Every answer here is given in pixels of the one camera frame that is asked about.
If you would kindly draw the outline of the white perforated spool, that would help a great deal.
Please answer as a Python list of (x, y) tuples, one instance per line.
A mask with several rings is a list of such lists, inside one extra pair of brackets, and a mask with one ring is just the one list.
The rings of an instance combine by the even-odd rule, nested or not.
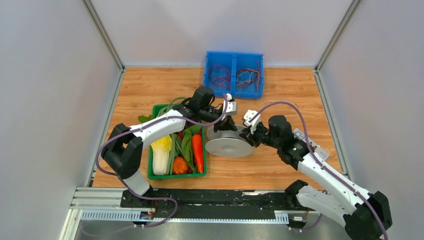
[(243, 158), (251, 155), (254, 148), (243, 138), (240, 137), (242, 130), (241, 125), (235, 125), (237, 131), (218, 130), (214, 132), (211, 127), (207, 130), (207, 142), (205, 149), (208, 153), (221, 158)]

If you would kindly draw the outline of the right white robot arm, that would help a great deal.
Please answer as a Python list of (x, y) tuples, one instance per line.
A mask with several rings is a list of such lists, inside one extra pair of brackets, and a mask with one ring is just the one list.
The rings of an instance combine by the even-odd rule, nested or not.
[(280, 159), (309, 176), (326, 193), (296, 180), (285, 191), (285, 203), (316, 210), (342, 227), (352, 240), (378, 240), (392, 226), (388, 198), (380, 191), (371, 193), (353, 183), (321, 159), (310, 145), (297, 138), (283, 115), (274, 115), (264, 126), (258, 112), (249, 110), (242, 118), (240, 136), (251, 146), (265, 145), (277, 150)]

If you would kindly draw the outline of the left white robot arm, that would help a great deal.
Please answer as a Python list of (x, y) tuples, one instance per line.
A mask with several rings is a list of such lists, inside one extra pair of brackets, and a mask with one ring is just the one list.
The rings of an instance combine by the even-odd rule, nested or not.
[[(109, 139), (99, 147), (95, 164), (99, 171), (117, 177), (132, 193), (133, 200), (140, 207), (148, 207), (153, 201), (150, 184), (140, 172), (142, 153), (155, 141), (184, 130), (188, 123), (219, 130), (229, 125), (228, 117), (237, 113), (237, 103), (231, 94), (223, 95), (219, 108), (212, 106), (214, 91), (206, 86), (198, 87), (192, 97), (184, 99), (164, 115), (145, 123), (115, 126)], [(112, 171), (100, 167), (103, 159)]]

